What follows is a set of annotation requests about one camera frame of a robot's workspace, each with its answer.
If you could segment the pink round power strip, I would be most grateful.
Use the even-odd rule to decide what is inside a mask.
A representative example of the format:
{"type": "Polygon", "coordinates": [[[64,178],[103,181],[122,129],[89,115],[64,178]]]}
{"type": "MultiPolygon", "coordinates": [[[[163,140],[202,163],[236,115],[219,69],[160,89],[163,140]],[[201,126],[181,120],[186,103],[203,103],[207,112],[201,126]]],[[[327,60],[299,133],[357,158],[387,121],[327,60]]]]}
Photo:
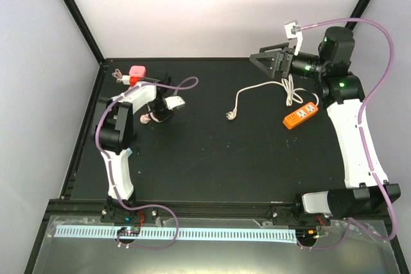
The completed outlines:
{"type": "Polygon", "coordinates": [[[156,123],[161,123],[161,120],[158,117],[156,117],[156,115],[153,112],[143,114],[140,117],[140,123],[141,124],[148,124],[150,121],[154,121],[156,123]]]}

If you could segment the pink plug adapter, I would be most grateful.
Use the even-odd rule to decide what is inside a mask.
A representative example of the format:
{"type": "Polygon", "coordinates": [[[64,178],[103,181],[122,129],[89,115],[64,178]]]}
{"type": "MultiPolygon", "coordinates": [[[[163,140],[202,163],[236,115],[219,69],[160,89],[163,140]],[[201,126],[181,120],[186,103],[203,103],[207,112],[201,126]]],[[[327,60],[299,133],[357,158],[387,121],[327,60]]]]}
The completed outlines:
{"type": "Polygon", "coordinates": [[[143,65],[133,65],[129,70],[129,75],[133,78],[143,78],[146,76],[146,67],[143,65]]]}

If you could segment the orange power strip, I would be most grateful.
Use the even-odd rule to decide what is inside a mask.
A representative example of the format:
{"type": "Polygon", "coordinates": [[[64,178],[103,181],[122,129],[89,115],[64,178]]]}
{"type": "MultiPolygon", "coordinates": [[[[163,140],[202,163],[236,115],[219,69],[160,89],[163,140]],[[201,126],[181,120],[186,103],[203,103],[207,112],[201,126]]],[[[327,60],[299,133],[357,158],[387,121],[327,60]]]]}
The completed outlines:
{"type": "Polygon", "coordinates": [[[316,104],[309,102],[291,114],[288,114],[283,119],[283,124],[287,129],[291,130],[308,120],[310,117],[314,116],[318,110],[319,109],[316,104]]]}

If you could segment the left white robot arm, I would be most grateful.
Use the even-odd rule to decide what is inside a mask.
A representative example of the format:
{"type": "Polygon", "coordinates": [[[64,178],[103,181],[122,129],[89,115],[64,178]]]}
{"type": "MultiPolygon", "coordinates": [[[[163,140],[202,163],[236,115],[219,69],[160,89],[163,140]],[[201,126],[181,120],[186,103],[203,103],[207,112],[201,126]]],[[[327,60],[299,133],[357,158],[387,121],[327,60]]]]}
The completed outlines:
{"type": "Polygon", "coordinates": [[[167,105],[167,89],[159,85],[172,85],[171,77],[164,74],[161,79],[143,78],[136,83],[136,91],[127,96],[99,98],[94,111],[91,136],[105,162],[108,195],[121,200],[116,205],[115,214],[124,222],[133,221],[138,213],[137,205],[129,200],[134,193],[128,166],[128,149],[135,137],[134,114],[147,106],[150,121],[163,123],[174,116],[167,105]]]}

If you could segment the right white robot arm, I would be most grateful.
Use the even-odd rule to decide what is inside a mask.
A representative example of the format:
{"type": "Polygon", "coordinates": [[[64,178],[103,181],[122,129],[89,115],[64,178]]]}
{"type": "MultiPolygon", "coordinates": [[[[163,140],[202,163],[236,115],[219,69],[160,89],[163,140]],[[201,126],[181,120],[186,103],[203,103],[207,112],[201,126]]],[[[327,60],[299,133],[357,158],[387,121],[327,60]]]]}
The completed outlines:
{"type": "Polygon", "coordinates": [[[367,124],[364,94],[359,77],[349,71],[355,47],[353,32],[329,27],[316,55],[301,52],[302,31],[295,23],[286,26],[287,43],[262,47],[250,61],[271,79],[291,83],[293,74],[313,78],[319,103],[335,129],[344,163],[343,189],[297,195],[293,220],[308,224],[316,214],[354,218],[387,210],[394,217],[393,203],[400,197],[399,185],[390,184],[376,154],[367,124]]]}

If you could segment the red plug adapter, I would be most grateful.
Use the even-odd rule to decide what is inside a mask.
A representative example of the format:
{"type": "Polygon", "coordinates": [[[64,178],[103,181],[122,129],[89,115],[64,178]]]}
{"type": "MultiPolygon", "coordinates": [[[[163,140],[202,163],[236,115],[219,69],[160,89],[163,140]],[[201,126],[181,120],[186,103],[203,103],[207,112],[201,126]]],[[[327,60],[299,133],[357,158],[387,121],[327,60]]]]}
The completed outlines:
{"type": "Polygon", "coordinates": [[[135,85],[141,81],[142,76],[131,76],[129,79],[130,88],[135,87],[135,85]]]}

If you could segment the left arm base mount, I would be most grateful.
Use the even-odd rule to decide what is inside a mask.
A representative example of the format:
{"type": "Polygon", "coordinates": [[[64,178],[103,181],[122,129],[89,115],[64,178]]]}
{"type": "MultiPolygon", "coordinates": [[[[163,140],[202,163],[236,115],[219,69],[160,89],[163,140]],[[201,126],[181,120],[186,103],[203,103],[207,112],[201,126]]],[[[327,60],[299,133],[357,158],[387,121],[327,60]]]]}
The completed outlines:
{"type": "Polygon", "coordinates": [[[108,198],[102,209],[100,221],[102,223],[113,224],[136,224],[145,214],[151,216],[152,212],[157,212],[159,205],[148,204],[138,205],[134,200],[123,201],[126,207],[113,198],[108,198]]]}

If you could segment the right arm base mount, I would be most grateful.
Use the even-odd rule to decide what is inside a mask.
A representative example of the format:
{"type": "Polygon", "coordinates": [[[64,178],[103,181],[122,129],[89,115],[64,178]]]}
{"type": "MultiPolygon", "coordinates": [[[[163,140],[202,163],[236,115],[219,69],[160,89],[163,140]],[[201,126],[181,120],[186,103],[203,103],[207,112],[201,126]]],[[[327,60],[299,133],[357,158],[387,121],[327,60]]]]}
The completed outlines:
{"type": "Polygon", "coordinates": [[[325,218],[323,215],[300,213],[289,205],[273,205],[271,218],[277,225],[298,227],[315,227],[322,224],[328,227],[331,225],[329,218],[325,218]]]}

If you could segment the left black frame post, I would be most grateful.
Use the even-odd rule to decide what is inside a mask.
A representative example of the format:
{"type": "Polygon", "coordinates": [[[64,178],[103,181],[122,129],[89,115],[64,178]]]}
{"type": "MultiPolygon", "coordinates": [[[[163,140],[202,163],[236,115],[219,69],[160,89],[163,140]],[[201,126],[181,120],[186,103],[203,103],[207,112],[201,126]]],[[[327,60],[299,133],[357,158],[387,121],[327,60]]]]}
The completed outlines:
{"type": "Polygon", "coordinates": [[[78,29],[80,30],[80,33],[85,39],[96,61],[99,64],[103,63],[105,61],[105,57],[103,56],[100,48],[98,47],[98,44],[96,40],[94,39],[92,32],[89,29],[76,1],[75,0],[63,0],[63,2],[66,5],[78,29]]]}

